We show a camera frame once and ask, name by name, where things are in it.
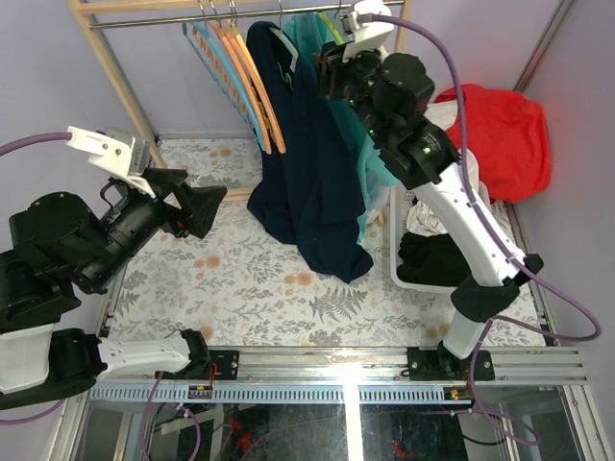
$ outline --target metal hanging rod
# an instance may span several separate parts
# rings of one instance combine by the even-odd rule
[[[395,5],[403,5],[404,0],[389,0],[385,1],[384,5],[392,7]],[[352,4],[337,4],[337,5],[325,5],[322,7],[303,7],[303,8],[284,8],[282,12],[284,14],[293,14],[297,12],[327,12],[331,10],[338,10],[351,7]],[[259,12],[238,12],[236,17],[260,17],[260,16],[277,16],[280,14],[280,9],[277,10],[265,10]],[[230,12],[219,13],[217,17],[221,19],[230,19],[232,17]],[[216,19],[215,14],[206,16],[206,19]],[[138,19],[135,21],[117,21],[117,22],[98,22],[90,23],[90,29],[122,29],[125,27],[140,27],[140,26],[156,26],[160,24],[182,24],[184,22],[202,21],[203,15],[197,14],[194,16],[178,16],[178,17],[165,17],[162,19]]]

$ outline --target navy blue shirt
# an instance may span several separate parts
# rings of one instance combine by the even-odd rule
[[[262,182],[248,209],[272,236],[295,243],[313,271],[349,282],[373,265],[357,244],[357,217],[365,211],[357,159],[348,151],[327,102],[318,96],[308,57],[293,57],[272,28],[279,30],[271,22],[255,23],[246,44],[286,152],[280,154],[275,145],[272,155],[261,152]]]

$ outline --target white cloth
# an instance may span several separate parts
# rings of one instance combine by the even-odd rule
[[[432,124],[446,131],[455,123],[457,117],[457,102],[450,101],[429,104],[425,116]],[[467,150],[467,160],[470,184],[475,190],[482,192],[479,195],[485,204],[489,206],[489,194],[486,192],[486,186],[479,182],[479,163],[470,149]],[[410,209],[406,220],[406,228],[412,233],[424,235],[426,237],[448,233],[433,211],[421,201],[417,202],[417,204]]]

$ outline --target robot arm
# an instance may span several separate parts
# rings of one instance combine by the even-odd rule
[[[346,99],[381,149],[385,166],[442,221],[472,270],[452,294],[456,313],[439,350],[446,370],[460,370],[484,330],[484,324],[506,309],[528,281],[495,244],[473,210],[480,206],[494,232],[534,274],[543,266],[538,255],[525,255],[502,232],[480,201],[468,203],[458,153],[446,134],[424,113],[433,81],[418,58],[401,53],[381,58],[379,48],[394,26],[363,24],[363,14],[390,15],[381,0],[363,0],[342,17],[349,43],[327,43],[314,57],[322,96]]]
[[[99,340],[79,329],[54,332],[78,307],[73,284],[105,293],[108,284],[158,230],[199,238],[211,229],[226,187],[190,187],[184,170],[147,168],[143,139],[69,128],[67,145],[112,178],[101,190],[121,195],[98,218],[78,196],[48,194],[10,218],[13,249],[0,254],[0,409],[84,392],[97,378],[156,370],[198,376],[209,365],[201,333],[163,341]],[[173,196],[179,205],[166,202]]]

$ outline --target teal shirt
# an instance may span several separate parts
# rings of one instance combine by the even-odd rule
[[[334,14],[328,14],[332,20]],[[318,19],[315,12],[295,14],[283,26],[283,30],[299,49],[299,53],[311,62],[311,55],[320,56],[323,45],[333,41],[333,35],[327,26]],[[380,150],[374,148],[374,141],[363,128],[357,115],[353,112],[347,101],[329,101],[329,108],[337,122],[337,126],[344,137],[351,154],[357,157],[358,182],[365,203],[365,212],[358,221],[358,241],[365,234],[367,215],[378,202],[385,187],[399,182],[389,172],[382,160],[378,157]]]

